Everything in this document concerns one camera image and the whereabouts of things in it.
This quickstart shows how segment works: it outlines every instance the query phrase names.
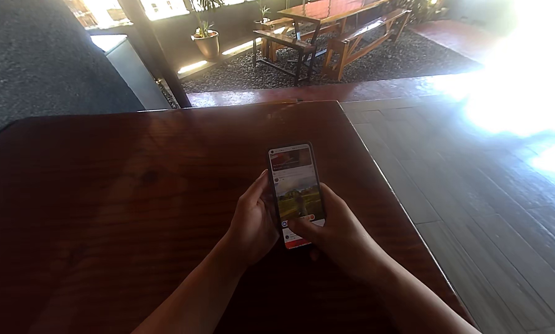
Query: forearm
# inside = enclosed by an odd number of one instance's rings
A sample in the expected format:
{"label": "forearm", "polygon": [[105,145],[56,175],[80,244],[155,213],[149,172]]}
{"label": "forearm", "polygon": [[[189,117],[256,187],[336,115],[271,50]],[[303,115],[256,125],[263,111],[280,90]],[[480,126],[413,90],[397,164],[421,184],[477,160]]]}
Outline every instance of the forearm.
{"label": "forearm", "polygon": [[245,269],[223,238],[133,333],[212,333]]}
{"label": "forearm", "polygon": [[378,277],[370,279],[370,286],[401,332],[479,333],[420,280],[381,252],[374,257]]}

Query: wooden picnic table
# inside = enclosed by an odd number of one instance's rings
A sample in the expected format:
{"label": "wooden picnic table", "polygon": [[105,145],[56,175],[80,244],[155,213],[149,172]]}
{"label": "wooden picnic table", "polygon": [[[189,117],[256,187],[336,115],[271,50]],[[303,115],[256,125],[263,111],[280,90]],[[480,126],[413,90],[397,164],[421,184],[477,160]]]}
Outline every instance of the wooden picnic table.
{"label": "wooden picnic table", "polygon": [[[316,24],[311,39],[311,44],[315,45],[317,37],[327,32],[328,27],[321,28],[322,25],[340,20],[340,32],[343,32],[348,17],[369,10],[380,4],[384,4],[385,2],[389,2],[389,0],[319,0],[287,8],[279,11],[278,14],[294,20],[294,29],[298,39],[301,39],[300,22]],[[325,51],[326,49],[318,50],[316,57],[322,55]]]}
{"label": "wooden picnic table", "polygon": [[[0,333],[130,333],[227,231],[266,149],[311,141],[320,179],[466,317],[335,101],[32,117],[0,133]],[[365,286],[279,240],[216,333],[395,333]]]}

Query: photo on screen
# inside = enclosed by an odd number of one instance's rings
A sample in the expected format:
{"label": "photo on screen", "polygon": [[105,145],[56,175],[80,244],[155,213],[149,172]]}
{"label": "photo on screen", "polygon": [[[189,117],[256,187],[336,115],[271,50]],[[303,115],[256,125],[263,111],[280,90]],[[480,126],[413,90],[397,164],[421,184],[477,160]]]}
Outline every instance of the photo on screen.
{"label": "photo on screen", "polygon": [[275,153],[269,155],[269,159],[272,162],[272,169],[274,172],[283,169],[308,166],[312,163],[311,150],[309,148]]}
{"label": "photo on screen", "polygon": [[314,215],[314,221],[325,218],[315,175],[281,179],[275,189],[281,221],[308,215]]}

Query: smartphone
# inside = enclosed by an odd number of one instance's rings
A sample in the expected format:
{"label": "smartphone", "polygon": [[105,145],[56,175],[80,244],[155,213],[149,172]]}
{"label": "smartphone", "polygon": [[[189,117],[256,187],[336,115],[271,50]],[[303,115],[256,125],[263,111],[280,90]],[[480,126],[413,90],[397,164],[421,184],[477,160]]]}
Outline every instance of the smartphone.
{"label": "smartphone", "polygon": [[310,244],[288,228],[288,219],[303,217],[318,226],[325,224],[323,194],[311,143],[270,148],[267,163],[277,221],[286,248]]}

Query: person's right hand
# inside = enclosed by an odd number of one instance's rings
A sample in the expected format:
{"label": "person's right hand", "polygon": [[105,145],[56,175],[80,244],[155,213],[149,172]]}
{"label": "person's right hand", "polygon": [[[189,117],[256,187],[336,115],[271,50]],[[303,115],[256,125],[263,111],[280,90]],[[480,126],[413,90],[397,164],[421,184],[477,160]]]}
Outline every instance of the person's right hand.
{"label": "person's right hand", "polygon": [[371,280],[388,255],[372,239],[346,202],[321,183],[327,219],[324,227],[302,218],[288,220],[289,228],[325,252],[344,272],[361,281]]}

